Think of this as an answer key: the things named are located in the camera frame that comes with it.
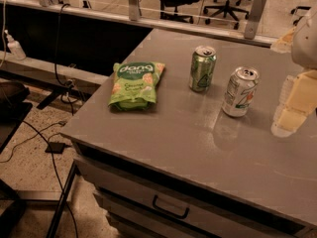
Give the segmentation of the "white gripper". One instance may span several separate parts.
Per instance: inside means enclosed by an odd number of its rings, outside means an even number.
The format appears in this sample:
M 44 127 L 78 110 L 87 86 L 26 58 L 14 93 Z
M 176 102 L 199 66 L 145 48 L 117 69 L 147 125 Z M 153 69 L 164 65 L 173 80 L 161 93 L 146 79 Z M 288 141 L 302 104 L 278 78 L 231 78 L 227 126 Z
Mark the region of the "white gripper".
M 317 5 L 298 22 L 293 35 L 292 60 L 304 69 L 288 75 L 282 85 L 271 133 L 285 138 L 295 133 L 317 108 Z

